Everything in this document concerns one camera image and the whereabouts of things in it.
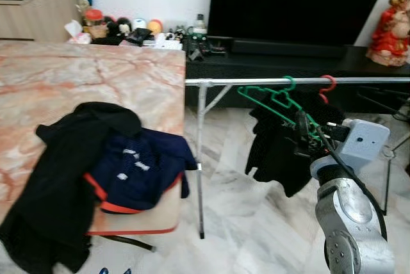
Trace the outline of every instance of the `television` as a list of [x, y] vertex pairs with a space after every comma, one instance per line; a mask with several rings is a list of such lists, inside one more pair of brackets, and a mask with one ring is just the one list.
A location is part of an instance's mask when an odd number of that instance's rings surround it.
[[211, 0], [208, 35], [285, 45], [351, 45], [375, 2]]

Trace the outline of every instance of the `marble floor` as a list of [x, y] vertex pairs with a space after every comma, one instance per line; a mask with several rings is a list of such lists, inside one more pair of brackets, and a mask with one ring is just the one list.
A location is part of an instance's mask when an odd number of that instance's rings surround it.
[[[256, 182], [243, 173], [255, 120], [246, 109], [214, 109], [204, 128], [204, 216], [206, 239], [198, 235], [195, 175], [175, 232], [135, 237], [158, 247], [151, 253], [135, 246], [94, 237], [91, 256], [80, 274], [324, 274], [324, 235], [315, 218], [318, 183], [286, 198], [277, 182]], [[389, 144], [408, 132], [407, 124], [387, 115], [353, 115], [391, 129]], [[195, 150], [196, 114], [186, 109], [185, 136]], [[396, 274], [410, 273], [410, 143], [397, 152], [391, 169], [386, 224], [395, 253]], [[381, 201], [387, 161], [380, 155], [362, 178]], [[22, 273], [0, 252], [0, 273]], [[68, 273], [59, 266], [55, 273]]]

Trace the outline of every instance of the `black garment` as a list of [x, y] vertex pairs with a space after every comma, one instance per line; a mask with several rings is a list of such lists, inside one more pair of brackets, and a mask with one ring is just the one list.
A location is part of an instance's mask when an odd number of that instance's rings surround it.
[[[291, 97], [301, 105], [306, 113], [319, 124], [327, 122], [340, 124], [343, 113], [323, 102], [318, 93], [292, 92]], [[270, 96], [263, 99], [263, 103], [279, 111], [291, 120], [295, 120], [295, 109], [285, 109], [270, 100]], [[287, 197], [299, 192], [310, 180], [309, 165], [311, 160], [306, 157], [296, 156], [294, 153], [295, 133], [293, 128], [284, 124], [279, 116], [268, 109], [258, 106], [250, 113], [258, 120], [253, 132], [256, 134], [250, 150], [245, 173], [248, 174], [252, 167], [258, 168], [254, 178], [257, 181], [280, 182], [284, 187]]]
[[85, 234], [95, 200], [83, 174], [99, 159], [111, 130], [131, 137], [141, 123], [129, 109], [87, 102], [57, 123], [37, 128], [47, 148], [0, 226], [1, 241], [23, 270], [51, 274], [60, 262], [77, 272], [86, 261], [90, 237]]

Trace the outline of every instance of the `red figurine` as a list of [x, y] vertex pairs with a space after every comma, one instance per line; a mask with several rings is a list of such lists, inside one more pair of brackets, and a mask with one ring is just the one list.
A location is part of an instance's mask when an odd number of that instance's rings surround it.
[[367, 57], [384, 66], [402, 66], [407, 60], [410, 32], [410, 0], [390, 0], [380, 19]]

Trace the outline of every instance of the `marble tabletop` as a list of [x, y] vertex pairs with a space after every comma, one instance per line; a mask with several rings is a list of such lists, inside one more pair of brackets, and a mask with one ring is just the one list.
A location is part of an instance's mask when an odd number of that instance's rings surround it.
[[[182, 51], [0, 41], [0, 222], [45, 147], [35, 135], [39, 124], [54, 123], [82, 102], [103, 101], [133, 110], [146, 128], [182, 135], [184, 95]], [[178, 207], [179, 190], [164, 194], [158, 207]], [[158, 209], [132, 216], [96, 209], [91, 231], [171, 231], [174, 212], [152, 225]]]

